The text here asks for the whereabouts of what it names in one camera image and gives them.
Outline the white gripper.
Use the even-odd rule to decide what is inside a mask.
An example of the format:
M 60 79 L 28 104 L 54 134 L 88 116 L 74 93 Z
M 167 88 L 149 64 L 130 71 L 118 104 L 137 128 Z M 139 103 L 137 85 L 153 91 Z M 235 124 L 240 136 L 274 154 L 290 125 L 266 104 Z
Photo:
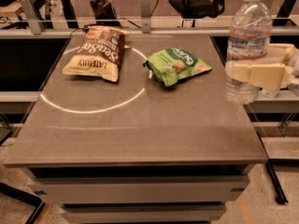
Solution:
M 272 43 L 268 47 L 267 56 L 277 63 L 235 63 L 231 69 L 231 78 L 269 91 L 286 88 L 288 85 L 288 89 L 299 97 L 299 50 L 297 47 L 294 44 Z

